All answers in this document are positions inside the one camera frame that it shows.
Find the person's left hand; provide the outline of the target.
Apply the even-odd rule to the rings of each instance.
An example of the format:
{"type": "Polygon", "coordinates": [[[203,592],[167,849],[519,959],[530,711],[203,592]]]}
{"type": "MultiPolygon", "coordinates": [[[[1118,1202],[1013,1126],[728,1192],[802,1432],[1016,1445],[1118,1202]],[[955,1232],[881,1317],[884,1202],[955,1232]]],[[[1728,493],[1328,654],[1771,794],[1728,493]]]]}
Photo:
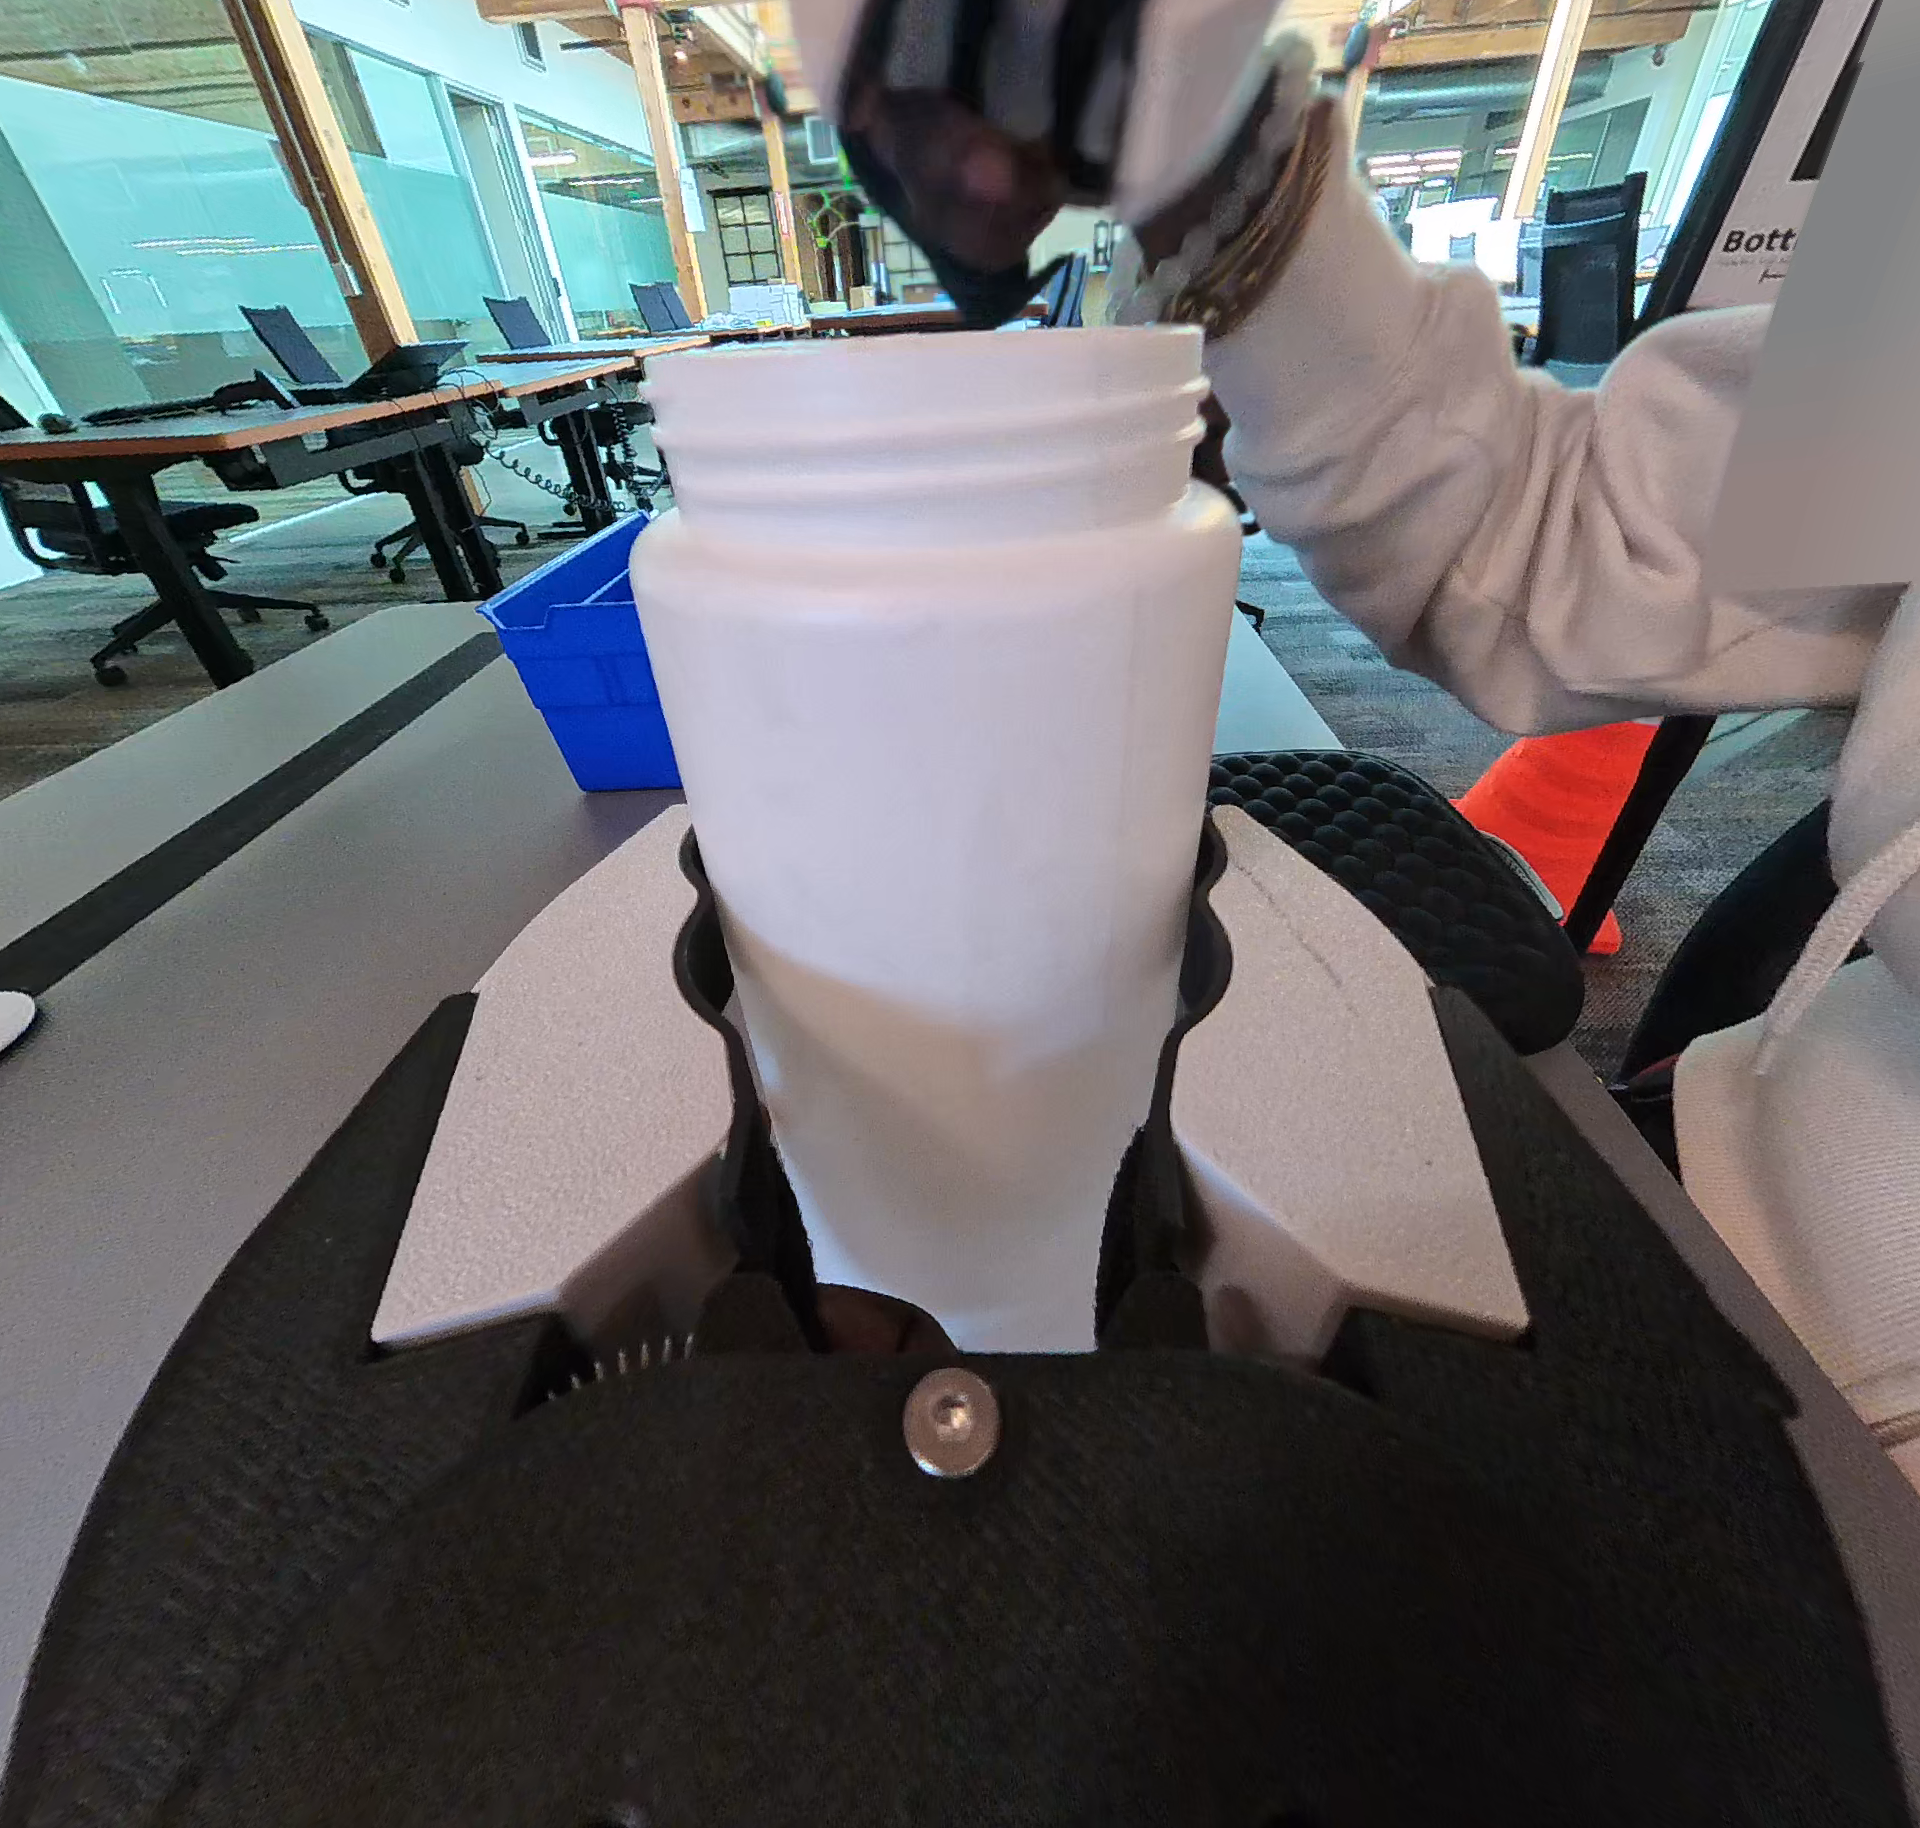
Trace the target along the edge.
{"type": "Polygon", "coordinates": [[[853,1285],[818,1285],[818,1321],[827,1350],[862,1359],[949,1359],[955,1348],[942,1324],[898,1297],[853,1285]]]}

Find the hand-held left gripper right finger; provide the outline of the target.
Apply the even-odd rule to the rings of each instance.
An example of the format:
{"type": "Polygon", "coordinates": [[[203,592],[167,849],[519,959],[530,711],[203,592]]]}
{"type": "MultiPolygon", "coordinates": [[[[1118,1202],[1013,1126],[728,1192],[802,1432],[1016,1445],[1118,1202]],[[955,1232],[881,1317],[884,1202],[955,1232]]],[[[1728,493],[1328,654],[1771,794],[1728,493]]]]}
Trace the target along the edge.
{"type": "Polygon", "coordinates": [[[1320,1366],[1375,1313],[1530,1316],[1433,988],[1239,807],[1201,826],[1172,1028],[1100,1235],[1100,1344],[1320,1366]]]}

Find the white printed poster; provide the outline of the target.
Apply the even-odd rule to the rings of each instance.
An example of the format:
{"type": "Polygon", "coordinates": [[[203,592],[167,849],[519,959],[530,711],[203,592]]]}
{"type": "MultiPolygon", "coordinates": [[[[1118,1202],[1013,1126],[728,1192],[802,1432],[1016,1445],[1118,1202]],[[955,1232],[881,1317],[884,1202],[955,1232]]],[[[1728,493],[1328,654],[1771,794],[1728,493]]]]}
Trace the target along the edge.
{"type": "Polygon", "coordinates": [[[1792,262],[1880,0],[1771,0],[1709,165],[1688,308],[1770,305],[1792,262]]]}

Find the blue plastic bin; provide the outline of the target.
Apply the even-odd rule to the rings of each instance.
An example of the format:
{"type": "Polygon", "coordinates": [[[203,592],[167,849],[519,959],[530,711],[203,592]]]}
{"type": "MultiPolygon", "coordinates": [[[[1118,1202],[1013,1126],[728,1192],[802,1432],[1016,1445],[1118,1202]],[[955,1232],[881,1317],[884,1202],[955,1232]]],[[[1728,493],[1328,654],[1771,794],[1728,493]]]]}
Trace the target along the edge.
{"type": "Polygon", "coordinates": [[[622,519],[477,604],[580,791],[680,786],[629,578],[649,522],[622,519]]]}

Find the wooden post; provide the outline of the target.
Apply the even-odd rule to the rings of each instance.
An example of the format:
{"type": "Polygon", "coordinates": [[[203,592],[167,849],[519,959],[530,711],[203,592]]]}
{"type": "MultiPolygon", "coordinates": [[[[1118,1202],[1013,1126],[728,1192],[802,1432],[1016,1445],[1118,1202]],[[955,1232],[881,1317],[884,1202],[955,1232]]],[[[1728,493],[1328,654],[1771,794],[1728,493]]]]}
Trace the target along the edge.
{"type": "Polygon", "coordinates": [[[312,43],[292,0],[220,0],[328,267],[368,359],[418,339],[312,43]]]}

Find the white plastic bottle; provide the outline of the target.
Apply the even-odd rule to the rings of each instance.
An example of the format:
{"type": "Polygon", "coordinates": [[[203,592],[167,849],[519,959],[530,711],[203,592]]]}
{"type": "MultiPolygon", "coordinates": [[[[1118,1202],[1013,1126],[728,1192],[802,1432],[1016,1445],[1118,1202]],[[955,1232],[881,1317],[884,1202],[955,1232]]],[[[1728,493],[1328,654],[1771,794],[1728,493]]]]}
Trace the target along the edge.
{"type": "Polygon", "coordinates": [[[631,592],[814,1264],[1085,1352],[1240,569],[1194,327],[677,351],[631,592]]]}

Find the person's right forearm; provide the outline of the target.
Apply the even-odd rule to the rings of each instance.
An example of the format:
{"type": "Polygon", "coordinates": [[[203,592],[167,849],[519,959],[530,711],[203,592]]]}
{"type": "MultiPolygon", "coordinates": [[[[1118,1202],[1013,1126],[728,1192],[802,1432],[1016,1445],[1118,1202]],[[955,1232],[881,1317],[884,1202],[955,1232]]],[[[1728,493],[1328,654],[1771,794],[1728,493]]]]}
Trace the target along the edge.
{"type": "Polygon", "coordinates": [[[1353,171],[1205,343],[1262,530],[1391,665],[1489,726],[1859,695],[1890,587],[1719,594],[1703,551],[1770,308],[1675,314],[1593,388],[1515,363],[1494,284],[1422,267],[1353,171]]]}

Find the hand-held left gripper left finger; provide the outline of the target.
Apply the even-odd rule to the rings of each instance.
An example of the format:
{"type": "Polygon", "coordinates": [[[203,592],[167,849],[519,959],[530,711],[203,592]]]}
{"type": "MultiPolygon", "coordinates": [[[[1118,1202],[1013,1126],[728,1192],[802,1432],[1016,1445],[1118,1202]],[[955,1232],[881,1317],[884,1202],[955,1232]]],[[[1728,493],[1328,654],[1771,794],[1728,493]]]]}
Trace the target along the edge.
{"type": "Polygon", "coordinates": [[[610,1360],[691,1335],[733,1270],[803,1312],[803,1222],[687,816],[563,889],[469,998],[374,1346],[555,1316],[610,1360]]]}

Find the person's white jacket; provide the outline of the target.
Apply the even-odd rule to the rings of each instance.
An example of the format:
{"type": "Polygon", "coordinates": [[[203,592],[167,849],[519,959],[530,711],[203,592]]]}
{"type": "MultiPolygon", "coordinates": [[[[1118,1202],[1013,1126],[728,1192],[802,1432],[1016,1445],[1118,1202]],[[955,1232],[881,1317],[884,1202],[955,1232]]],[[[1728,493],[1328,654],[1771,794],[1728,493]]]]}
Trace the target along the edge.
{"type": "Polygon", "coordinates": [[[1681,1182],[1918,1486],[1918,596],[1890,614],[1826,842],[1837,895],[1764,1016],[1674,1083],[1681,1182]]]}

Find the wooden office desk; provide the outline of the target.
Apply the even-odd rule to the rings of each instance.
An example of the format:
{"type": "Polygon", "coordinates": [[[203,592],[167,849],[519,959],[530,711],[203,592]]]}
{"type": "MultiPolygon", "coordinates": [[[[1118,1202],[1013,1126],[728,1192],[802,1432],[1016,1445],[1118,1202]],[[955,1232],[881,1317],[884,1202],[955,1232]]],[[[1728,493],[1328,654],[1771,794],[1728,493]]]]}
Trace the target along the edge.
{"type": "Polygon", "coordinates": [[[103,688],[124,688],[120,657],[163,628],[175,628],[210,683],[227,688],[254,668],[229,632],[229,614],[294,612],[311,635],[323,635],[330,622],[300,599],[241,594],[225,581],[206,584],[202,564],[211,539],[233,526],[229,505],[168,511],[155,473],[199,463],[230,496],[256,496],[398,458],[420,476],[418,516],[444,598],[473,604],[498,594],[503,581],[490,542],[473,535],[445,447],[457,425],[477,426],[483,413],[500,409],[519,413],[493,398],[490,379],[463,370],[402,401],[139,412],[135,419],[80,422],[62,433],[25,425],[1,439],[4,519],[29,533],[48,528],[88,551],[105,548],[109,573],[135,573],[152,587],[154,603],[91,656],[103,688]]]}
{"type": "Polygon", "coordinates": [[[598,532],[617,519],[602,451],[590,415],[619,408],[619,383],[643,386],[644,365],[671,354],[698,351],[714,343],[704,333],[671,337],[628,337],[537,350],[481,351],[472,367],[493,382],[493,398],[515,409],[525,425],[552,445],[563,460],[566,498],[574,526],[598,532]]]}

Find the black laptop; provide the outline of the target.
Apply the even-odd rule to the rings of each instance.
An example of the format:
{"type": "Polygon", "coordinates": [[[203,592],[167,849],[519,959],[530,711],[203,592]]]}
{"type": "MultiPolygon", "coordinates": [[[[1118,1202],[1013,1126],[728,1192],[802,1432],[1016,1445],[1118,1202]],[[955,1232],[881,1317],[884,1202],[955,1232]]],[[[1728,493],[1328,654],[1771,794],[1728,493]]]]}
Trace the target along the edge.
{"type": "Polygon", "coordinates": [[[398,344],[346,382],[292,382],[288,395],[297,406],[402,401],[435,389],[447,369],[464,357],[466,344],[461,341],[398,344]]]}

